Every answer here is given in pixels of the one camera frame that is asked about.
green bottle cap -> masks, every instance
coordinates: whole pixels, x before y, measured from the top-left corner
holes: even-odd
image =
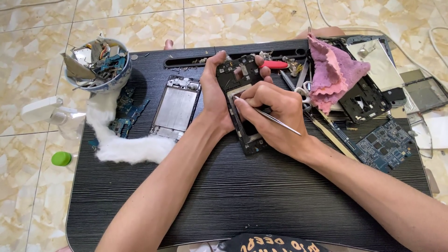
[[[72,154],[68,152],[56,152],[52,156],[52,164],[57,166],[66,166],[72,161]]]

white cotton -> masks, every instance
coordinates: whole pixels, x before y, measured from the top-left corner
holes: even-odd
[[[172,150],[175,142],[160,136],[125,139],[108,128],[115,119],[116,100],[120,90],[97,94],[87,102],[87,123],[98,139],[96,156],[100,161],[128,162],[131,164],[151,161],[160,163]]]

blue and white bowl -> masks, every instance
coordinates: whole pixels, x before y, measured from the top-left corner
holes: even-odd
[[[104,41],[108,44],[116,43],[120,46],[121,49],[128,51],[126,46],[118,40],[104,38]],[[72,53],[71,57],[73,59],[76,59],[76,56],[74,53]],[[111,79],[110,81],[108,81],[102,85],[96,86],[96,87],[87,87],[86,86],[86,87],[80,87],[79,89],[89,91],[89,92],[92,92],[95,94],[107,93],[112,90],[121,89],[128,82],[128,79],[131,76],[131,70],[132,70],[132,63],[131,63],[130,55],[128,53],[126,55],[126,63],[125,63],[125,67],[123,68],[123,71],[120,74],[118,74],[117,76],[115,76],[115,78]],[[65,73],[65,78],[70,82],[70,84],[72,84],[72,86],[74,86],[74,87],[78,87],[76,80],[72,77],[67,76],[67,69],[65,69],[64,73]]]

black table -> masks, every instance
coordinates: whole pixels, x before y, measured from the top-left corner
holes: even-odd
[[[128,138],[149,134],[159,100],[169,75],[199,78],[203,68],[164,69],[173,57],[272,49],[308,48],[306,40],[290,40],[242,46],[139,52],[133,61],[128,85],[136,87],[135,104],[150,98]],[[287,89],[280,76],[274,83]],[[202,110],[200,100],[196,115]],[[336,148],[305,118],[308,133]],[[387,119],[375,119],[346,134],[365,137]],[[409,130],[406,118],[397,119]],[[74,252],[94,251],[120,207],[156,168],[154,163],[99,162],[88,144],[94,139],[86,125],[67,217],[67,239]],[[412,155],[390,175],[431,195],[417,146]],[[241,233],[266,233],[299,237],[323,243],[342,244],[372,251],[407,251],[356,202],[323,176],[304,164],[271,149],[245,157],[235,132],[215,147],[199,173],[179,215],[160,247],[207,240],[229,239]]]

circuit board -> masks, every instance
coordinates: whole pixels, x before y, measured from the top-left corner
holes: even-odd
[[[403,130],[388,115],[389,121],[376,128],[372,133],[357,143],[357,146],[364,152],[359,159],[371,167],[379,169],[382,172],[389,172],[390,168],[395,168],[401,164],[405,157],[412,153],[408,147],[414,139]]]
[[[118,99],[116,101],[117,112],[125,113],[126,116],[130,118],[115,118],[109,124],[109,129],[114,131],[115,134],[120,136],[121,138],[127,138],[132,125],[134,125],[135,121],[149,102],[149,99],[145,99],[141,107],[132,105],[134,100],[131,97],[134,94],[134,91],[134,87],[124,87],[121,90],[120,95],[118,96]],[[93,149],[96,149],[99,142],[95,138],[92,141],[89,141],[89,144],[92,145]]]

